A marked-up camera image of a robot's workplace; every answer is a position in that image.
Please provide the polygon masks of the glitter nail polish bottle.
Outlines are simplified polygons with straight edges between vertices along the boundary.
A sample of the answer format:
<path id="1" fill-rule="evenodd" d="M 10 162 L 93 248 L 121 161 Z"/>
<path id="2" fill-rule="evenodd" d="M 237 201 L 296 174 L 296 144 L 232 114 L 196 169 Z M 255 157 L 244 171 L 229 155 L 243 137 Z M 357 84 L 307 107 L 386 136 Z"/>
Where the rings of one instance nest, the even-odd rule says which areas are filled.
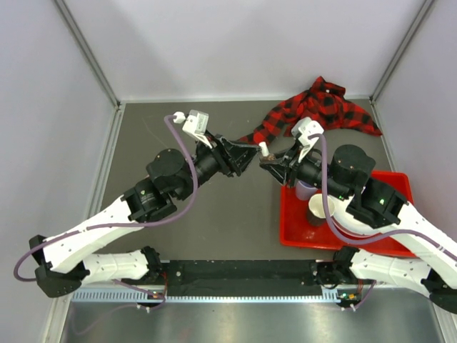
<path id="1" fill-rule="evenodd" d="M 261 156 L 260 157 L 260 162 L 261 163 L 267 163 L 267 162 L 272 162 L 276 160 L 276 156 L 274 154 L 268 154 L 266 156 Z"/>

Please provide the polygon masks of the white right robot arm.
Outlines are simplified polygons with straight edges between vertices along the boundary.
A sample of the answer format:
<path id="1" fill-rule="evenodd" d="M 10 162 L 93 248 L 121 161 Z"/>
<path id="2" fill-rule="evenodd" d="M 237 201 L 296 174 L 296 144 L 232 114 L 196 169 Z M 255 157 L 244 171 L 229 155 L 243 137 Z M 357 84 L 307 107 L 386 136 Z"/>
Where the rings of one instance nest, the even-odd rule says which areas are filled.
<path id="1" fill-rule="evenodd" d="M 260 144 L 260 166 L 280 184 L 301 181 L 335 204 L 329 222 L 343 241 L 356 236 L 333 265 L 343 283 L 356 279 L 394 284 L 418 292 L 435 305 L 456 313 L 456 241 L 430 223 L 406 196 L 375 179 L 374 159 L 352 144 L 340 146 L 326 164 L 312 149 L 294 144 L 277 154 Z"/>

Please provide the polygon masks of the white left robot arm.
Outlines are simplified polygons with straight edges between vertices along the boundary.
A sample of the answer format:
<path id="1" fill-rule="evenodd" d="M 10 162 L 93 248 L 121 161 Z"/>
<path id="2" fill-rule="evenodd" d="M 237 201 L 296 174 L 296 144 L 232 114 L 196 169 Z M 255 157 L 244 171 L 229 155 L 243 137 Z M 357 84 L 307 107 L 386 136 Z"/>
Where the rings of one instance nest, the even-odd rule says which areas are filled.
<path id="1" fill-rule="evenodd" d="M 29 246 L 38 267 L 35 279 L 50 298 L 62 297 L 87 284 L 119 280 L 150 285 L 163 274 L 159 253 L 151 248 L 123 254 L 100 249 L 127 234 L 179 216 L 174 201 L 183 201 L 215 174 L 241 175 L 259 147 L 223 136 L 198 142 L 193 156 L 177 149 L 160 151 L 146 167 L 148 176 L 103 211 L 55 237 L 37 235 Z"/>

